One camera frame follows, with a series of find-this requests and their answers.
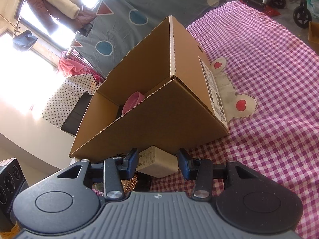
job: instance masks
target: red triangle pattern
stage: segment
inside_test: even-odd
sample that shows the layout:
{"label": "red triangle pattern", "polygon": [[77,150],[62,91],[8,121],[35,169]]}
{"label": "red triangle pattern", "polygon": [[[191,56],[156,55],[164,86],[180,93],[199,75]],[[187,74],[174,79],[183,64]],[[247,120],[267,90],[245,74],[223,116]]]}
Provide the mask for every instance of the red triangle pattern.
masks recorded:
{"label": "red triangle pattern", "polygon": [[114,14],[114,12],[105,4],[105,2],[101,2],[96,15],[107,15],[107,14]]}
{"label": "red triangle pattern", "polygon": [[73,40],[71,43],[72,47],[83,47],[79,41]]}

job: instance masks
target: black speaker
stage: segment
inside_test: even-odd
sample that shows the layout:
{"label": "black speaker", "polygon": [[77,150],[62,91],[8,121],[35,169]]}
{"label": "black speaker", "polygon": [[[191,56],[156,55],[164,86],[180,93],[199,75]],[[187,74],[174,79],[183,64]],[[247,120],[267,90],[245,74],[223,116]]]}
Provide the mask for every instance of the black speaker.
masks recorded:
{"label": "black speaker", "polygon": [[0,162],[0,232],[10,232],[16,223],[12,212],[15,197],[28,188],[16,158]]}

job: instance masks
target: red heart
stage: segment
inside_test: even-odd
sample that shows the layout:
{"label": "red heart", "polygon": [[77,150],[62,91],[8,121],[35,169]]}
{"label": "red heart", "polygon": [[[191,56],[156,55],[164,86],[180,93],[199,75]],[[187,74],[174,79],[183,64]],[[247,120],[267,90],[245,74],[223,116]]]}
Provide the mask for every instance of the red heart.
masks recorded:
{"label": "red heart", "polygon": [[236,103],[236,108],[240,111],[243,112],[246,109],[246,101],[245,100],[239,100]]}
{"label": "red heart", "polygon": [[221,67],[221,63],[220,63],[220,62],[216,62],[216,63],[214,64],[214,68],[219,68],[219,67]]}

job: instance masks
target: pink clothing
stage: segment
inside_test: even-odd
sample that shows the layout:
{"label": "pink clothing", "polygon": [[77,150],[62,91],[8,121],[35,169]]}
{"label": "pink clothing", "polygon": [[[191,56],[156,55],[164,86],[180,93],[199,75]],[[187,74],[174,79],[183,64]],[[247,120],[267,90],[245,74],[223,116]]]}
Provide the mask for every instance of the pink clothing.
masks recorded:
{"label": "pink clothing", "polygon": [[93,70],[88,64],[76,58],[75,56],[70,55],[70,58],[64,58],[65,53],[65,51],[62,52],[58,63],[59,72],[63,73],[65,77],[90,73],[95,81],[99,81],[100,83],[105,81],[105,79],[95,70]]}

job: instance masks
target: open cardboard box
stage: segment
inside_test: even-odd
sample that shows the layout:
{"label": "open cardboard box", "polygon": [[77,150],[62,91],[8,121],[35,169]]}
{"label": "open cardboard box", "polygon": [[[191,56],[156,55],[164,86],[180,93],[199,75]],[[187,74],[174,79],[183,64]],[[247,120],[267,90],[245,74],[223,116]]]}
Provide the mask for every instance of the open cardboard box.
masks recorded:
{"label": "open cardboard box", "polygon": [[[131,148],[171,154],[229,134],[208,58],[169,16],[136,45],[93,95],[70,157],[100,161]],[[116,119],[134,92],[146,98]]]}

